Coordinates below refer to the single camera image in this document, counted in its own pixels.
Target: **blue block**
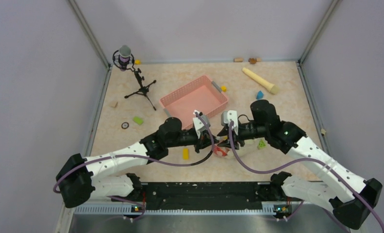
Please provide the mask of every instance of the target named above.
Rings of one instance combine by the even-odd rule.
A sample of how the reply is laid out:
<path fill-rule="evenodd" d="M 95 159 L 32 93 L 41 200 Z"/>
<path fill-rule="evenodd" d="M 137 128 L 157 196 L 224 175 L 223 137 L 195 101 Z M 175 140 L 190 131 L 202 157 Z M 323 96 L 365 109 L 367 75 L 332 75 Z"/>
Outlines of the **blue block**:
<path fill-rule="evenodd" d="M 263 92 L 262 91 L 259 91 L 256 95 L 256 99 L 257 100 L 260 100 L 261 98 L 263 98 Z"/>

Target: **tripod stand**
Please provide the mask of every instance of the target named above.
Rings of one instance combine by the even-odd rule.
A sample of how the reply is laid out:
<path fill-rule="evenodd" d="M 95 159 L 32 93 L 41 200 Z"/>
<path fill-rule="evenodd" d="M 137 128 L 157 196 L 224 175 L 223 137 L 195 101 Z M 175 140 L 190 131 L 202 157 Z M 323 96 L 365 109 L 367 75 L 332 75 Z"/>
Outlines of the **tripod stand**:
<path fill-rule="evenodd" d="M 144 97 L 146 97 L 149 100 L 149 102 L 152 105 L 153 109 L 156 111 L 156 108 L 154 107 L 152 101 L 149 99 L 149 97 L 147 95 L 147 93 L 149 92 L 149 87 L 152 84 L 156 83 L 156 80 L 153 80 L 153 82 L 151 82 L 150 84 L 148 84 L 146 86 L 143 86 L 142 81 L 145 80 L 145 77 L 143 77 L 143 76 L 141 77 L 140 74 L 139 74 L 139 73 L 142 73 L 142 71 L 139 68 L 137 70 L 136 69 L 130 69 L 130 70 L 134 73 L 134 76 L 136 77 L 137 83 L 139 83 L 140 88 L 139 88 L 139 90 L 131 93 L 130 95 L 125 96 L 125 99 L 129 98 L 130 96 L 132 96 L 134 94 L 138 94 L 138 95 L 144 96 Z"/>

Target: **white wall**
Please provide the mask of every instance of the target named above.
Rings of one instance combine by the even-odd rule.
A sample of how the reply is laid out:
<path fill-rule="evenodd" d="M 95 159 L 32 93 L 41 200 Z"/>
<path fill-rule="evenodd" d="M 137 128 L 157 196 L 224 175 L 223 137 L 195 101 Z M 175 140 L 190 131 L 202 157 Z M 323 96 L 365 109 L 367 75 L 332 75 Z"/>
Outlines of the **white wall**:
<path fill-rule="evenodd" d="M 305 70 L 332 156 L 384 185 L 384 0 L 343 1 Z M 375 210 L 384 220 L 384 187 Z"/>
<path fill-rule="evenodd" d="M 77 0 L 111 62 L 300 58 L 331 0 Z"/>
<path fill-rule="evenodd" d="M 104 77 L 65 0 L 0 0 L 0 233 L 54 231 Z"/>

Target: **small wooden block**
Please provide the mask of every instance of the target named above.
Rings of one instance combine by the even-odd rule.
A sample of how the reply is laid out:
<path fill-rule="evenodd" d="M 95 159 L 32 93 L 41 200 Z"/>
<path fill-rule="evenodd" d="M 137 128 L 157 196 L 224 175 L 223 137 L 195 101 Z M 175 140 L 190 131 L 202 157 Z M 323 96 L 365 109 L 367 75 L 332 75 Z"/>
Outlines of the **small wooden block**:
<path fill-rule="evenodd" d="M 117 101 L 114 100 L 114 101 L 110 102 L 110 103 L 109 103 L 109 107 L 111 107 L 111 108 L 116 108 L 116 107 L 117 107 Z"/>
<path fill-rule="evenodd" d="M 185 160 L 189 159 L 189 149 L 188 148 L 183 149 L 183 159 L 185 159 Z"/>
<path fill-rule="evenodd" d="M 254 59 L 254 58 L 249 58 L 248 61 L 249 61 L 249 63 L 252 64 L 252 65 L 256 64 L 256 62 L 257 62 L 257 60 Z"/>
<path fill-rule="evenodd" d="M 233 59 L 234 62 L 243 62 L 243 58 L 242 57 L 236 57 L 235 59 Z"/>

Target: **green block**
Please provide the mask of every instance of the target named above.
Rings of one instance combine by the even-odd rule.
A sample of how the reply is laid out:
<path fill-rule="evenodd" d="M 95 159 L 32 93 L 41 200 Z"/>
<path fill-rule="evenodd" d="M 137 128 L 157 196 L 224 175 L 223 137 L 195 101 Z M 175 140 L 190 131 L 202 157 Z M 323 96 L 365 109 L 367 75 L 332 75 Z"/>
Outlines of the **green block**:
<path fill-rule="evenodd" d="M 133 121 L 138 125 L 143 124 L 143 119 L 138 116 L 133 117 Z"/>
<path fill-rule="evenodd" d="M 266 147 L 266 143 L 263 141 L 263 139 L 260 139 L 260 142 L 257 145 L 257 148 L 260 150 L 260 149 L 263 149 L 265 147 Z"/>

